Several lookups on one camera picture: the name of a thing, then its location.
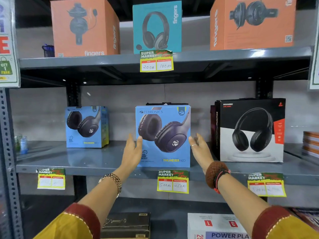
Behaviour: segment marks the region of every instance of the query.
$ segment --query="woman's left hand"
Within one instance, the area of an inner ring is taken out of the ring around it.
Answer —
[[[143,143],[143,138],[139,136],[135,146],[133,137],[131,134],[129,134],[129,138],[126,141],[126,146],[124,148],[121,166],[127,169],[130,169],[130,172],[133,172],[133,170],[137,167],[137,165],[141,161],[142,143]]]

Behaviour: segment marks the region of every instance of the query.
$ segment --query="hand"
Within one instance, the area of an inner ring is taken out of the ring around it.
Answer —
[[[133,170],[141,161],[142,143],[143,138],[139,136],[135,146],[135,142],[132,138],[132,135],[129,134],[129,138],[126,141],[126,146],[124,148],[121,167],[129,169],[130,173],[133,172]]]
[[[204,174],[206,174],[206,170],[214,160],[204,138],[199,133],[196,133],[196,136],[195,140],[189,137],[188,141],[196,161],[202,167]]]

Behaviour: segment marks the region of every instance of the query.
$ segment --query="white box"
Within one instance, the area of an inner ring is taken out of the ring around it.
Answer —
[[[188,239],[222,239],[250,237],[232,214],[201,214],[188,213],[187,215]]]

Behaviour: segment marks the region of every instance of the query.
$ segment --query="brown crochet scrunchie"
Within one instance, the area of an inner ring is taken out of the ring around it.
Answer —
[[[209,167],[206,171],[205,179],[206,179],[207,185],[210,188],[215,189],[214,179],[221,169],[228,170],[228,168],[224,162],[214,161],[209,165]]]

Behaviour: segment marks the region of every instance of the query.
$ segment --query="qr code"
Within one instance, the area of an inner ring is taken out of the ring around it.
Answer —
[[[293,41],[292,35],[286,35],[285,36],[285,43],[291,43]]]

